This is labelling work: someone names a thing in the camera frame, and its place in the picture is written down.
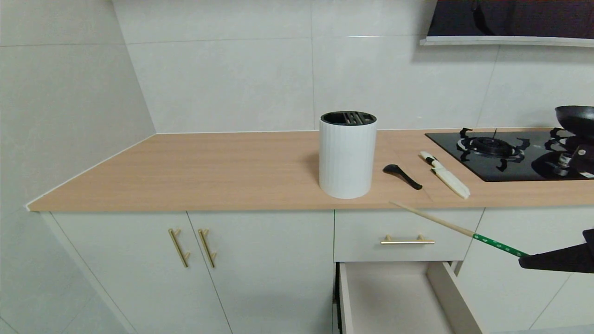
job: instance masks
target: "cabinet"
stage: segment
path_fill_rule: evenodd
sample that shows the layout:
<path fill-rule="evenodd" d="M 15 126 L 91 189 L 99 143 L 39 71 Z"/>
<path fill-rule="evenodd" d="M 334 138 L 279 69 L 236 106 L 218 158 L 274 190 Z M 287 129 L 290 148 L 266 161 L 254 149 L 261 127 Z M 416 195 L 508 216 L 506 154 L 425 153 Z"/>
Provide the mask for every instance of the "cabinet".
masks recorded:
<path fill-rule="evenodd" d="M 189 217 L 195 231 L 208 229 L 208 266 L 233 334 L 331 332 L 333 211 Z"/>
<path fill-rule="evenodd" d="M 221 333 L 229 325 L 185 212 L 54 213 L 139 334 Z M 182 252 L 182 265 L 168 229 Z"/>
<path fill-rule="evenodd" d="M 594 207 L 487 208 L 477 233 L 529 254 L 544 253 L 583 242 L 582 231 L 592 228 L 588 217 L 593 215 Z M 458 275 L 492 332 L 530 329 L 569 276 L 523 269 L 517 257 L 475 240 Z M 571 312 L 569 303 L 560 301 L 559 308 L 564 307 Z"/>
<path fill-rule="evenodd" d="M 594 323 L 594 275 L 572 273 L 532 329 Z"/>

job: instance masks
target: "gold handle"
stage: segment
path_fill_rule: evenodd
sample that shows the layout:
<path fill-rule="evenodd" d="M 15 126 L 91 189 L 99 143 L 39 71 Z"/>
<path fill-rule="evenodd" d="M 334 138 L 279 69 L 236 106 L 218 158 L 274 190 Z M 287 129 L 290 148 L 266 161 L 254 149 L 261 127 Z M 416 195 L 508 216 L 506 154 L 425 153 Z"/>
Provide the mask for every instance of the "gold handle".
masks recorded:
<path fill-rule="evenodd" d="M 187 253 L 183 253 L 182 249 L 179 247 L 178 244 L 178 240 L 175 238 L 178 236 L 180 230 L 179 228 L 176 229 L 175 231 L 173 229 L 169 229 L 169 236 L 171 237 L 171 240 L 173 241 L 173 245 L 175 246 L 175 250 L 178 251 L 179 254 L 179 258 L 182 259 L 182 264 L 184 265 L 184 268 L 188 267 L 188 258 L 189 258 L 189 252 Z"/>
<path fill-rule="evenodd" d="M 425 240 L 422 234 L 419 234 L 419 237 L 416 240 L 402 240 L 402 241 L 392 241 L 392 237 L 387 234 L 386 238 L 380 242 L 382 245 L 433 245 L 435 244 L 435 240 Z"/>
<path fill-rule="evenodd" d="M 208 243 L 206 242 L 206 236 L 208 235 L 208 229 L 199 229 L 198 235 L 200 235 L 200 240 L 202 240 L 202 245 L 204 245 L 204 250 L 206 251 L 206 255 L 208 255 L 208 260 L 210 261 L 210 266 L 214 268 L 214 258 L 217 256 L 217 252 L 210 252 L 208 249 Z"/>

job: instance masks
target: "drawer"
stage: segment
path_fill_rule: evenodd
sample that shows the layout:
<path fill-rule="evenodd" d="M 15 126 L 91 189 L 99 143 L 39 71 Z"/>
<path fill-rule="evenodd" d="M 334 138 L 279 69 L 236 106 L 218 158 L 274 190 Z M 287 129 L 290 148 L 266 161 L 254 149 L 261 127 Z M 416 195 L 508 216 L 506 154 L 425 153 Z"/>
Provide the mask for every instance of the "drawer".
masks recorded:
<path fill-rule="evenodd" d="M 339 264 L 342 334 L 487 333 L 446 262 Z"/>
<path fill-rule="evenodd" d="M 475 231 L 483 208 L 427 210 Z M 389 235 L 392 244 L 381 244 Z M 433 244 L 414 241 L 419 235 Z M 404 210 L 337 210 L 334 217 L 334 261 L 463 260 L 471 238 Z"/>

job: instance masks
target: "open drawer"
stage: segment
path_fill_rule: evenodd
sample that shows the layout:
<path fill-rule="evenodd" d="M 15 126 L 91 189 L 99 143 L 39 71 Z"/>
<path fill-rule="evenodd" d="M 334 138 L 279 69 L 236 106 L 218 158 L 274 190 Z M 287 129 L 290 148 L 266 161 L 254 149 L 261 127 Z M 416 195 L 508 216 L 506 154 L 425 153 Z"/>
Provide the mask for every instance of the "open drawer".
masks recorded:
<path fill-rule="evenodd" d="M 342 334 L 479 334 L 446 262 L 339 264 Z"/>

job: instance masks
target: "white knife block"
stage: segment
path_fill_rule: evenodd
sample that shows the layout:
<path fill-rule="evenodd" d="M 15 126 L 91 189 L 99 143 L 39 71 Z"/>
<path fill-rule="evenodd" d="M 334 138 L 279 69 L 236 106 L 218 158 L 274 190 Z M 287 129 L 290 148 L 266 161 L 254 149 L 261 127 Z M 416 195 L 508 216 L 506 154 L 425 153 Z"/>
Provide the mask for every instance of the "white knife block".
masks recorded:
<path fill-rule="evenodd" d="M 330 112 L 320 118 L 320 187 L 342 199 L 371 189 L 377 119 L 364 112 Z"/>

